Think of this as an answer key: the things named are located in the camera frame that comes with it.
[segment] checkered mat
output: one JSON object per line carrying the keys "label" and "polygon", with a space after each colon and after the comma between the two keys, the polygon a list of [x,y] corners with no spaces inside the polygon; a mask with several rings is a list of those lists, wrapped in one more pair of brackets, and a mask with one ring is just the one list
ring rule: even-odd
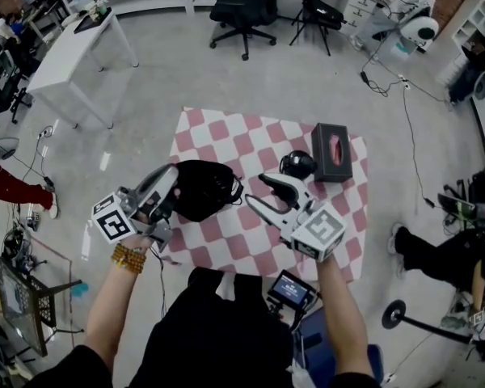
{"label": "checkered mat", "polygon": [[[278,172],[280,159],[292,150],[312,154],[310,133],[314,125],[256,115],[185,108],[179,118],[171,147],[171,162],[204,159],[221,162],[242,177],[244,194],[284,207],[257,176]],[[331,200],[348,223],[335,256],[347,281],[361,276],[365,248],[367,196],[367,152],[362,137],[350,136],[353,178],[344,183],[306,180],[310,192],[320,200]],[[287,269],[303,280],[317,280],[312,259],[279,242],[280,233],[268,226],[243,201],[226,206],[201,223],[175,213],[171,219],[173,238],[162,258],[205,268],[250,275],[277,276]]]}

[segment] tissue box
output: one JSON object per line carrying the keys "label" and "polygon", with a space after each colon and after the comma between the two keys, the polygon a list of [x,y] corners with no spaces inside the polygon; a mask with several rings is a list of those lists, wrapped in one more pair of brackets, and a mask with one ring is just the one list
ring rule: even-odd
{"label": "tissue box", "polygon": [[346,126],[317,124],[311,133],[313,158],[318,164],[314,181],[343,183],[352,178],[350,141]]}

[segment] hand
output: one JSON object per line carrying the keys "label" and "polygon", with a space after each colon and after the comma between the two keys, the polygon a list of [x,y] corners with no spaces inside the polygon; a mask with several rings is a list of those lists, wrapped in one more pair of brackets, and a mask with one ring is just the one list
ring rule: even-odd
{"label": "hand", "polygon": [[120,244],[130,250],[141,248],[141,252],[146,253],[147,249],[151,247],[153,242],[154,240],[151,237],[134,234],[132,236],[126,237],[120,242]]}

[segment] desk leg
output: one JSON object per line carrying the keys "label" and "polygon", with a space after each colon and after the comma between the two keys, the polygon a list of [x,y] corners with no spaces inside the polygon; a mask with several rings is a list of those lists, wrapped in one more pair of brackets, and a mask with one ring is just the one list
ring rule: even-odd
{"label": "desk leg", "polygon": [[94,105],[93,102],[91,102],[90,98],[88,98],[83,91],[79,89],[79,87],[70,81],[70,89],[72,90],[75,95],[80,98],[80,100],[86,105],[88,110],[91,112],[91,115],[93,115],[97,120],[99,120],[106,128],[111,129],[113,128],[113,122],[108,123],[106,122],[101,115],[103,115],[103,112],[97,105]]}
{"label": "desk leg", "polygon": [[91,50],[88,51],[88,53],[86,54],[86,57],[91,63],[93,63],[93,65],[99,72],[102,72],[104,70],[104,66],[102,66],[99,63],[99,61],[97,60],[97,57],[95,57],[95,55],[91,52]]}
{"label": "desk leg", "polygon": [[40,29],[38,27],[36,27],[36,25],[34,24],[34,22],[30,21],[29,22],[29,26],[38,35],[38,37],[41,39],[41,42],[44,43],[44,40],[43,40],[44,39],[44,36],[41,34]]}
{"label": "desk leg", "polygon": [[77,122],[73,122],[70,120],[64,113],[63,111],[56,105],[54,102],[50,101],[47,99],[47,97],[43,94],[36,94],[36,97],[44,103],[48,108],[52,109],[57,115],[59,115],[60,118],[64,120],[68,125],[70,125],[72,128],[76,129],[78,127]]}
{"label": "desk leg", "polygon": [[133,68],[136,68],[140,65],[137,59],[137,55],[133,51],[133,48],[131,47],[131,44],[129,44],[128,38],[124,34],[124,31],[122,30],[122,27],[120,27],[119,19],[113,15],[112,17],[112,27],[115,33],[119,36],[120,41],[122,44],[126,47],[126,50],[128,51],[129,54],[129,60],[131,61],[131,66]]}

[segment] gray concrete floor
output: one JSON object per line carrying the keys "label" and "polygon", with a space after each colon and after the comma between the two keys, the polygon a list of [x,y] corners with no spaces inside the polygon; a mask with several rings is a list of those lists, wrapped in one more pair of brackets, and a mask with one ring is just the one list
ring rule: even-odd
{"label": "gray concrete floor", "polygon": [[[74,325],[86,326],[87,312],[111,253],[88,220],[91,206],[121,184],[135,185],[166,161],[183,107],[253,113],[310,124],[343,124],[350,133],[365,138],[369,153],[365,262],[362,277],[350,288],[365,317],[370,342],[380,344],[385,371],[393,372],[427,334],[408,325],[384,330],[381,316],[385,307],[402,298],[412,316],[438,324],[453,295],[449,285],[420,272],[398,279],[396,263],[386,253],[386,240],[396,221],[431,243],[445,240],[441,211],[430,209],[420,196],[401,87],[393,86],[387,98],[367,88],[359,77],[366,56],[354,51],[336,32],[329,36],[331,57],[317,31],[307,31],[289,47],[295,27],[284,20],[266,28],[277,36],[276,46],[257,36],[250,40],[249,61],[241,60],[243,41],[239,37],[219,42],[214,50],[209,48],[209,40],[221,29],[206,13],[189,18],[182,11],[149,11],[123,16],[120,23],[140,58],[140,67],[129,67],[122,46],[107,30],[94,49],[107,69],[99,74],[84,61],[76,71],[76,81],[103,106],[105,117],[115,121],[115,128],[101,128],[70,94],[54,90],[50,97],[80,120],[82,127],[76,131],[59,121],[54,136],[42,142],[47,147],[44,171],[57,185],[61,216],[51,221],[44,215],[40,230],[33,236],[71,259],[73,276],[89,286],[87,292],[74,298]],[[426,72],[423,55],[417,53],[407,63],[390,62],[388,66],[438,98],[444,97],[443,88]],[[395,80],[379,65],[368,65],[366,71],[383,87]],[[470,177],[484,167],[479,131],[468,104],[449,111],[415,88],[406,92],[406,99],[424,194],[435,200],[444,183],[454,184],[456,179]],[[0,133],[18,133],[16,156],[30,163],[37,133],[45,125],[54,124],[57,117],[39,102],[22,116],[24,113],[20,113],[23,121],[18,127],[6,123],[10,117],[1,114]],[[19,178],[26,171],[11,159],[3,166]],[[34,168],[40,170],[39,160]],[[39,183],[40,179],[31,173],[27,181]],[[0,246],[7,220],[7,206],[0,202]],[[47,255],[46,249],[36,243],[34,252]],[[53,265],[57,266],[55,271],[43,266],[40,274],[53,276],[47,280],[65,281],[67,262],[55,258]],[[154,273],[141,275],[135,289],[116,362],[115,386],[129,384],[150,329],[159,319],[162,299],[158,263],[150,259],[145,269]],[[189,271],[187,266],[166,267],[168,305],[185,286]],[[58,298],[62,326],[70,321],[67,299]],[[76,336],[75,342],[80,341],[82,337]],[[430,386],[443,374],[455,348],[432,336],[403,363],[391,386]],[[53,365],[70,349],[70,337],[57,335],[48,346],[49,357],[34,366],[43,369]]]}

